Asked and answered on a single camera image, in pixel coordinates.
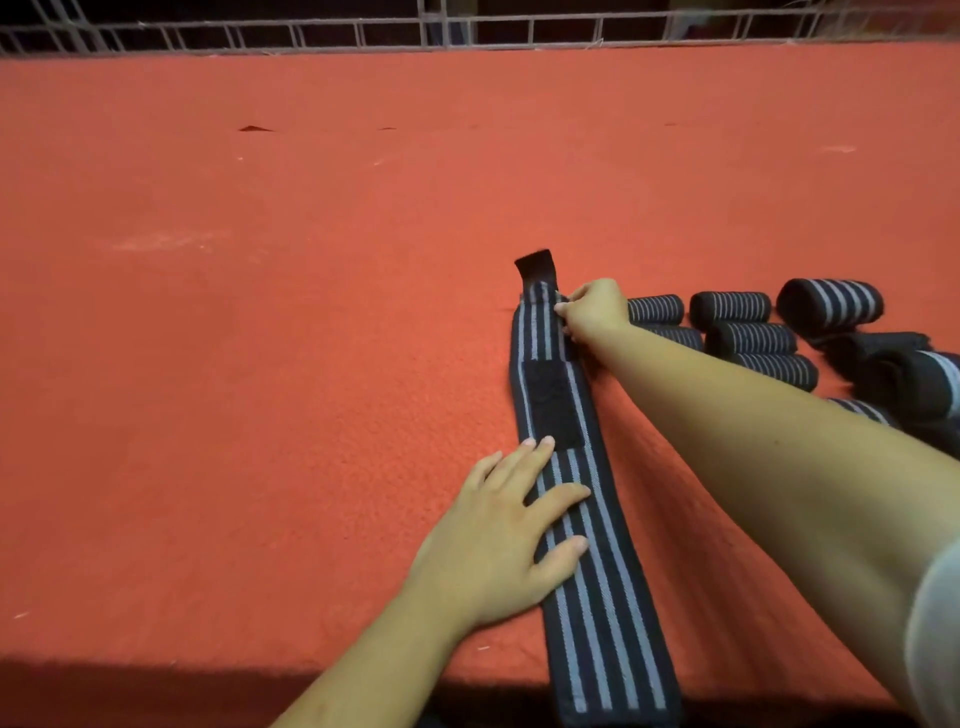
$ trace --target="orange carpet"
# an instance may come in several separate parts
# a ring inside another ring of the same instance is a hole
[[[958,65],[933,44],[0,63],[0,724],[254,725],[288,697],[255,676],[328,666],[516,441],[519,255],[630,295],[864,279],[874,330],[960,351]],[[884,704],[594,390],[684,693]],[[543,685],[539,615],[446,678]]]

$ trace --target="right hand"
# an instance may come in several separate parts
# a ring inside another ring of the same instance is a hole
[[[554,311],[566,323],[564,333],[578,344],[592,347],[605,334],[630,324],[627,298],[613,279],[584,283],[569,298]]]

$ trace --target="metal fence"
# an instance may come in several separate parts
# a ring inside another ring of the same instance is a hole
[[[80,0],[30,0],[41,21],[0,25],[3,56],[284,54],[475,48],[930,40],[960,36],[960,3],[459,15],[418,0],[408,17],[90,22]]]

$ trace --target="finger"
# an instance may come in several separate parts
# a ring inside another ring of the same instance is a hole
[[[553,548],[530,569],[531,601],[543,598],[573,576],[577,563],[590,546],[586,536],[571,536]]]
[[[567,296],[567,298],[570,299],[571,301],[580,301],[580,299],[582,299],[587,294],[587,292],[589,291],[592,285],[593,285],[593,281],[590,281],[589,283],[584,283],[577,290],[575,290],[573,293]]]
[[[528,437],[522,443],[520,447],[515,449],[509,455],[507,455],[503,460],[497,463],[496,467],[493,468],[492,473],[487,476],[485,484],[489,488],[499,488],[510,477],[510,473],[514,471],[515,465],[526,455],[530,450],[534,448],[537,444],[537,441],[532,437]]]
[[[531,527],[537,531],[539,537],[571,506],[576,505],[589,495],[590,488],[580,483],[555,485],[527,508],[527,520],[530,521]]]
[[[523,500],[537,482],[540,471],[549,462],[555,445],[556,441],[550,435],[540,440],[539,445],[516,463],[514,471],[510,473],[510,477],[503,485],[503,490],[517,500]]]
[[[460,489],[460,492],[476,490],[483,485],[483,481],[487,479],[487,476],[502,459],[503,453],[498,450],[493,455],[487,455],[487,457],[482,460],[478,460],[477,464],[474,465],[467,474],[467,479],[464,480],[464,485]]]

